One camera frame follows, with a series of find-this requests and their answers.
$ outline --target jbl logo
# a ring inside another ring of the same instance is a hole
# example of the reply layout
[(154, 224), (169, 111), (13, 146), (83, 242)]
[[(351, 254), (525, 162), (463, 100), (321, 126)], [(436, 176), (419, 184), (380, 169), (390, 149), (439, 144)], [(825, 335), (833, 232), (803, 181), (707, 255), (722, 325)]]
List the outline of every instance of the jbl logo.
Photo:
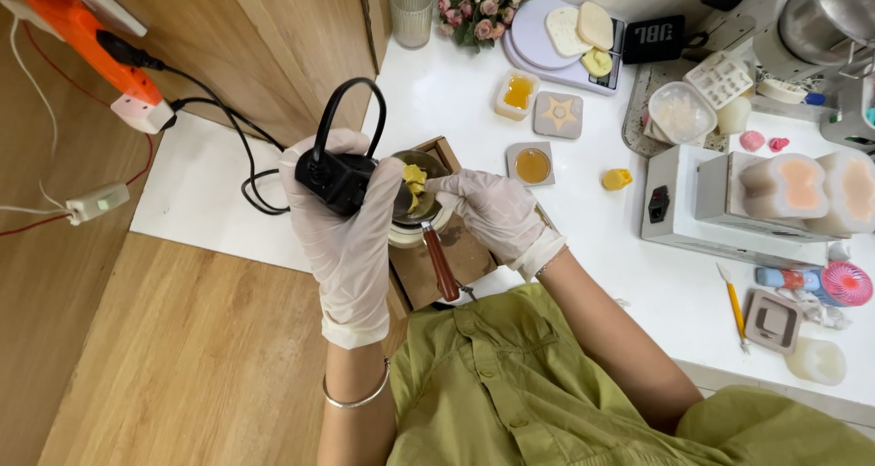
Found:
[(661, 24), (654, 26), (642, 26), (635, 29), (635, 35), (640, 35), (641, 42), (662, 42), (671, 41), (672, 24)]

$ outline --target white candle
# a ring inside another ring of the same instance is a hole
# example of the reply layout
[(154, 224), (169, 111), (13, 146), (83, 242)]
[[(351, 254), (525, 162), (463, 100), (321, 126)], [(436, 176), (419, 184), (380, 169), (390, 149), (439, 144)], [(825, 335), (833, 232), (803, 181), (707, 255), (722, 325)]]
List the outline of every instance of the white candle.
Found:
[(875, 231), (875, 164), (863, 152), (847, 149), (817, 159), (824, 168), (829, 212), (805, 225), (827, 235)]
[(751, 218), (817, 218), (829, 210), (826, 173), (813, 158), (782, 154), (743, 170), (745, 210)]

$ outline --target green shirt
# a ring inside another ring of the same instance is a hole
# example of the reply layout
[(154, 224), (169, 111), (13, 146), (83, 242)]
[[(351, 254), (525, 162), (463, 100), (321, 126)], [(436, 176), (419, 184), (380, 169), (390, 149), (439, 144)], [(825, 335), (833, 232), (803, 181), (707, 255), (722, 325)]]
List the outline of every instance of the green shirt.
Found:
[(390, 465), (875, 464), (875, 442), (776, 393), (731, 386), (676, 436), (648, 427), (538, 284), (410, 316), (392, 357)]

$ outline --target hand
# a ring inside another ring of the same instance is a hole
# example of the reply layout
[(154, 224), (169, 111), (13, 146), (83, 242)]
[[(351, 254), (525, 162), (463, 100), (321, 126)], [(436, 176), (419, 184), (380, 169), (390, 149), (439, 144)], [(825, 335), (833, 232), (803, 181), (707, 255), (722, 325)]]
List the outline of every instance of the hand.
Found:
[[(342, 348), (358, 348), (388, 334), (388, 231), (404, 165), (399, 159), (381, 160), (367, 183), (361, 210), (341, 218), (295, 180), (298, 158), (314, 141), (310, 137), (286, 150), (279, 172), (291, 208), (291, 227), (319, 282), (322, 335)], [(341, 129), (331, 130), (325, 150), (364, 154), (367, 146), (364, 134)]]
[(425, 181), (425, 190), (461, 215), (474, 237), (526, 282), (565, 245), (535, 213), (535, 197), (508, 177), (463, 169)]

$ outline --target person's right hand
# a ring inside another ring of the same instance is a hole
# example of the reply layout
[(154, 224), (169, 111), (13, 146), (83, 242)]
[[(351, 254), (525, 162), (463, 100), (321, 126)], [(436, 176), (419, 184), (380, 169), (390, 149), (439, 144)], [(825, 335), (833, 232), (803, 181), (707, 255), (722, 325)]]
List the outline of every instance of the person's right hand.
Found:
[(535, 213), (535, 196), (519, 181), (463, 169), (425, 181), (425, 190), (461, 215), (474, 237), (526, 282), (565, 245)]

